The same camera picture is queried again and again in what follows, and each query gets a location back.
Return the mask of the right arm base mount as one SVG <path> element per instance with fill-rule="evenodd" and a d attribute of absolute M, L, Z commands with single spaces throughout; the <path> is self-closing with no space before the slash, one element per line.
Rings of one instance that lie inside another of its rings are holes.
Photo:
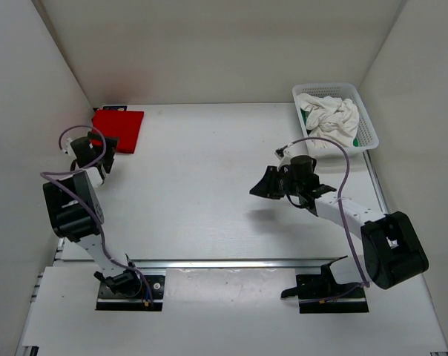
<path fill-rule="evenodd" d="M 369 307 L 361 283 L 340 284 L 331 271 L 334 263 L 346 256 L 331 260 L 320 267 L 318 274 L 297 274 L 296 286 L 285 289 L 281 300 L 296 297 L 301 314 L 368 313 Z"/>

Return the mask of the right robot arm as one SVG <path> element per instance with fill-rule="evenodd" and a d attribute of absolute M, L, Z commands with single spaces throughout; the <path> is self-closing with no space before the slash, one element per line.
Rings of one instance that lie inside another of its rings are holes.
<path fill-rule="evenodd" d="M 429 260 L 410 218 L 401 211 L 384 214 L 342 197 L 340 189 L 320 182 L 314 172 L 316 160 L 300 155 L 289 164 L 269 166 L 249 191 L 270 200 L 295 197 L 295 208 L 341 226 L 362 242 L 363 255 L 355 256 L 357 267 L 377 287 L 390 289 L 429 268 Z"/>

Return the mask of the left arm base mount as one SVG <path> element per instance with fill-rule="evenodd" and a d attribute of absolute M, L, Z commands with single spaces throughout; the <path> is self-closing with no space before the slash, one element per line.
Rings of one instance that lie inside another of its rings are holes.
<path fill-rule="evenodd" d="M 125 270 L 115 277 L 105 277 L 102 273 L 96 271 L 94 277 L 99 281 L 96 299 L 97 311 L 162 311 L 165 275 L 145 275 L 151 290 L 148 290 L 142 279 L 130 270 Z"/>

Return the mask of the red t shirt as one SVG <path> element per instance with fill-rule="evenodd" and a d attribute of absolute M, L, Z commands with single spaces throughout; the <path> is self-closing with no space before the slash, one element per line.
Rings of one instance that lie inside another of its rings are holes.
<path fill-rule="evenodd" d="M 118 139 L 116 150 L 119 153 L 133 154 L 144 117 L 144 111 L 98 110 L 92 123 L 104 136 Z"/>

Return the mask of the white t shirt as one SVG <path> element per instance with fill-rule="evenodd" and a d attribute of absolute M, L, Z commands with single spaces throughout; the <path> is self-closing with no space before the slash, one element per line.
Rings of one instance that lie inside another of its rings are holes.
<path fill-rule="evenodd" d="M 351 99 L 320 98 L 302 93 L 297 97 L 297 103 L 305 114 L 305 129 L 309 136 L 330 139 L 342 147 L 354 146 L 360 114 Z"/>

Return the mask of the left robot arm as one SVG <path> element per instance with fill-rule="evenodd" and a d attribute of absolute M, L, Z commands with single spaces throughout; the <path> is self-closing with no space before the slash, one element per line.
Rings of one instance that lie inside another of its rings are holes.
<path fill-rule="evenodd" d="M 43 173 L 47 180 L 43 194 L 50 224 L 56 236 L 81 247 L 98 265 L 94 277 L 114 294 L 126 298 L 144 292 L 143 278 L 127 254 L 108 248 L 102 228 L 104 215 L 95 187 L 103 184 L 111 172 L 117 139 L 106 138 L 103 143 L 96 133 L 70 139 L 66 153 L 73 156 L 70 170 L 62 174 Z"/>

